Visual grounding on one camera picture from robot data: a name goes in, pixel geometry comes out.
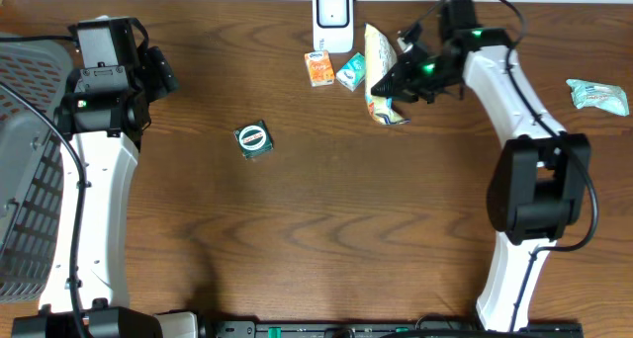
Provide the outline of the yellow chips bag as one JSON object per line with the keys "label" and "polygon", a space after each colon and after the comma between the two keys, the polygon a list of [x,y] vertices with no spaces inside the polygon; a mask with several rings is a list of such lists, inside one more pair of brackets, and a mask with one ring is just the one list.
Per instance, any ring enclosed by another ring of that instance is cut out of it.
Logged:
{"label": "yellow chips bag", "polygon": [[404,125],[408,119],[392,109],[392,99],[374,96],[375,86],[395,65],[396,52],[387,37],[371,24],[365,25],[365,102],[372,119],[383,126]]}

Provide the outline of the teal tissue pack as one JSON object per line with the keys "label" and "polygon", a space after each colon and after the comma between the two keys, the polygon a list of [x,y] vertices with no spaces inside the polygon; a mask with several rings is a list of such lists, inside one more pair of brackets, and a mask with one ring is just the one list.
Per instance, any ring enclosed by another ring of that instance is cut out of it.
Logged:
{"label": "teal tissue pack", "polygon": [[335,74],[336,80],[351,92],[364,81],[366,75],[365,57],[357,52]]}

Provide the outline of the orange tissue pack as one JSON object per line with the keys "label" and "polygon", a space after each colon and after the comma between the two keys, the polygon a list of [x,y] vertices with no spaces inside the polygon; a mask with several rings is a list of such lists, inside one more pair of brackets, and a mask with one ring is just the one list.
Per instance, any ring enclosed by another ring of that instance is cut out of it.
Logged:
{"label": "orange tissue pack", "polygon": [[304,55],[304,60],[313,87],[334,82],[334,71],[327,50],[308,52]]}

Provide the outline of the dark green small box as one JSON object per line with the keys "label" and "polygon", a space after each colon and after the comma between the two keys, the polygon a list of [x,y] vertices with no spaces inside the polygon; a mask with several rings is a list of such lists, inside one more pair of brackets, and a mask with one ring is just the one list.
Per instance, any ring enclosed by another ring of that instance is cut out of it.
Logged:
{"label": "dark green small box", "polygon": [[239,149],[246,159],[270,152],[274,142],[263,120],[240,127],[233,132]]}

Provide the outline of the light green snack packet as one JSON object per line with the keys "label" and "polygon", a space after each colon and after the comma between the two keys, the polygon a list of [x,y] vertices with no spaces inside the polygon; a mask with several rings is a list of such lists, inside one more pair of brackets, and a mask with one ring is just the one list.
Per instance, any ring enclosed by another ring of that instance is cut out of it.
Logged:
{"label": "light green snack packet", "polygon": [[627,96],[619,86],[580,79],[568,79],[566,84],[577,109],[594,107],[620,117],[629,115]]}

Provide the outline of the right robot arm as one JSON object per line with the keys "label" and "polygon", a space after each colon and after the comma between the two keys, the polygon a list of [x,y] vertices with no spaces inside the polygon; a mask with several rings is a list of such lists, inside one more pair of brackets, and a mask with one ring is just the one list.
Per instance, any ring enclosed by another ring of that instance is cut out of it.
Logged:
{"label": "right robot arm", "polygon": [[501,153],[487,190],[496,243],[476,301],[477,333],[520,336],[528,331],[529,304],[547,256],[577,251],[595,234],[590,144],[551,116],[523,73],[516,52],[527,32],[523,16],[511,38],[504,28],[480,24],[473,0],[439,0],[432,9],[442,51],[426,48],[422,25],[414,22],[399,33],[402,52],[370,93],[433,103],[457,85],[471,89],[484,106]]}

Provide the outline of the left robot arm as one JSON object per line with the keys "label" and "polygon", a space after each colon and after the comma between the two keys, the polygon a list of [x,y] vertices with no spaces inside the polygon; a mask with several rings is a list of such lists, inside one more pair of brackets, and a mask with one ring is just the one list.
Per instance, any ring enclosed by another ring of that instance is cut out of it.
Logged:
{"label": "left robot arm", "polygon": [[1,39],[1,298],[36,299],[16,337],[209,337],[188,310],[130,307],[125,239],[149,106],[179,83],[133,17]]}

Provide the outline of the grey plastic basket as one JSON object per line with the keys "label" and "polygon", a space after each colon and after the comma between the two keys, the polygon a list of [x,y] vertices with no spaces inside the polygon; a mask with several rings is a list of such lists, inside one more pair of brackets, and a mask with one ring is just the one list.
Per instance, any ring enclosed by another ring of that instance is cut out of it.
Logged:
{"label": "grey plastic basket", "polygon": [[[56,42],[3,42],[1,82],[48,118],[72,60]],[[50,272],[63,190],[59,140],[1,91],[1,301],[37,300]]]}

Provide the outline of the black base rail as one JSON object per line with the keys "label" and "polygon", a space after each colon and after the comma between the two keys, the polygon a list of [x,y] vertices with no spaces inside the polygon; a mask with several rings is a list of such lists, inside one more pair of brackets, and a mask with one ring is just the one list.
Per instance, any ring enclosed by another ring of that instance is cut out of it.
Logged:
{"label": "black base rail", "polygon": [[389,334],[414,330],[480,331],[476,323],[430,318],[420,323],[407,322],[346,322],[346,323],[288,323],[253,321],[219,321],[214,324],[215,336],[222,338],[379,338]]}

